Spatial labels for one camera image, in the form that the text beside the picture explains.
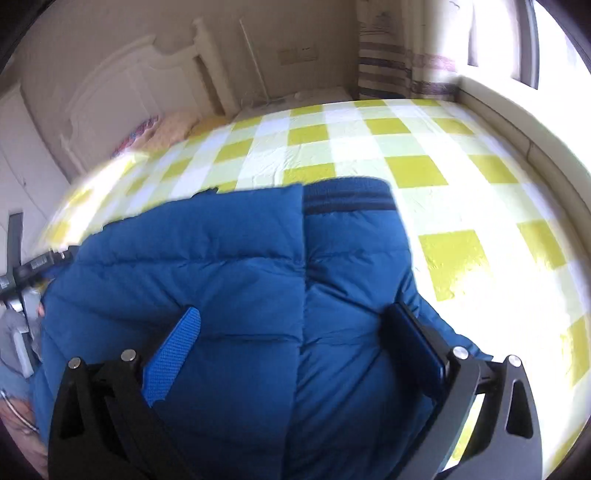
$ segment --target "striped curtain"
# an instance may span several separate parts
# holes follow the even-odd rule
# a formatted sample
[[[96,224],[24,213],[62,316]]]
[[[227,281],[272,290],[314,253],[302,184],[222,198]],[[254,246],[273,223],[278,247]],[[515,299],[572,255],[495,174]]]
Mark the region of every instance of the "striped curtain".
[[[359,98],[454,100],[472,0],[356,0]]]

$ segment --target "down jacket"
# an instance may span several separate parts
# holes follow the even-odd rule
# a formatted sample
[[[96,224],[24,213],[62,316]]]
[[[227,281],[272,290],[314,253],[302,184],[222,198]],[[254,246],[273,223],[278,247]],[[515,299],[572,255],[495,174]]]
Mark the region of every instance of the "down jacket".
[[[141,351],[193,306],[199,337],[153,408],[196,472],[382,480],[433,409],[384,333],[395,299],[449,345],[490,358],[417,293],[383,181],[203,192],[112,223],[44,298],[42,435],[70,358]]]

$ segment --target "yellow checkered bedsheet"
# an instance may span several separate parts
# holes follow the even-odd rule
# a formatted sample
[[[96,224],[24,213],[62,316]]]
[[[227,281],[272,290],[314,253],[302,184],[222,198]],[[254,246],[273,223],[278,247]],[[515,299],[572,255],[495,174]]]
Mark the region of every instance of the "yellow checkered bedsheet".
[[[419,291],[441,316],[495,359],[523,359],[548,474],[591,411],[587,258],[545,184],[460,105],[317,105],[230,124],[151,157],[120,157],[73,192],[40,248],[79,243],[110,221],[208,187],[344,176],[392,186]]]

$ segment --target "cable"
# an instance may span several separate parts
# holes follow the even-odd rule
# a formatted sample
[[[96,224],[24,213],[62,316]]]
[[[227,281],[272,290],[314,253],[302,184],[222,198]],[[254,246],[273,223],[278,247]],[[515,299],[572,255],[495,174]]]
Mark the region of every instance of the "cable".
[[[248,51],[251,54],[252,62],[255,66],[256,75],[258,76],[259,83],[261,84],[261,88],[263,94],[265,95],[265,100],[267,100],[267,105],[271,102],[271,98],[269,97],[269,92],[267,91],[267,86],[265,84],[265,79],[262,76],[261,68],[259,67],[258,61],[256,60],[255,50],[252,46],[251,39],[248,37],[248,33],[246,33],[246,27],[244,26],[244,22],[242,18],[238,20],[240,23],[240,28],[242,29],[242,34],[244,35],[244,40],[246,41],[246,46],[248,47]]]
[[[14,405],[12,405],[12,402],[10,401],[10,399],[8,398],[8,396],[6,395],[6,391],[4,389],[3,390],[0,390],[0,395],[2,396],[2,398],[4,399],[4,401],[6,402],[6,405],[8,405],[8,408],[10,408],[10,411],[15,414],[15,416],[23,423],[23,425],[25,427],[27,427],[29,430],[34,431],[35,433],[39,433],[39,428],[37,426],[33,425],[25,417],[23,417],[18,412],[18,410],[14,407]]]

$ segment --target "white headboard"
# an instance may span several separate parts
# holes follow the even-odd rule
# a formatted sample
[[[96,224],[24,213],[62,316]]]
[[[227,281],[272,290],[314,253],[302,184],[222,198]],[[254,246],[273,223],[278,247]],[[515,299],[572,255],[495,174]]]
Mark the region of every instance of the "white headboard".
[[[154,115],[190,110],[199,118],[233,118],[238,113],[203,19],[193,25],[193,45],[163,55],[154,47],[154,35],[140,38],[101,62],[82,82],[66,109],[72,134],[60,135],[81,174],[107,160],[127,134]]]

